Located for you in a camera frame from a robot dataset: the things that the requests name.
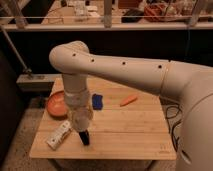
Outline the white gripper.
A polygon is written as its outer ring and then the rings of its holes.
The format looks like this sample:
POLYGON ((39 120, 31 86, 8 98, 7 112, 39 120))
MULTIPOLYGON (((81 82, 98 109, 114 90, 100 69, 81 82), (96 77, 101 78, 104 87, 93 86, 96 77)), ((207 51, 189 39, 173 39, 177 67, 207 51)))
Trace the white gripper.
POLYGON ((88 90, 83 90, 78 93, 69 93, 65 91, 64 93, 64 101, 68 108, 68 115, 71 115, 73 112, 77 110, 86 110, 89 115, 92 114, 92 109, 90 106, 90 92, 88 90))

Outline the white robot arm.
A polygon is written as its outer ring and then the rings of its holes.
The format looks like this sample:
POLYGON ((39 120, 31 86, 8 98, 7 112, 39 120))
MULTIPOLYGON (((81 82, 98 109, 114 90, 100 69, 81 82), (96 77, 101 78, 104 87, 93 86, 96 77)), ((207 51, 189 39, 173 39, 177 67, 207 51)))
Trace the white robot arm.
POLYGON ((182 125, 176 171, 213 171, 213 67, 178 61, 94 55, 81 41, 49 54, 62 73, 70 109, 89 101, 89 75, 158 95, 180 105, 182 125))

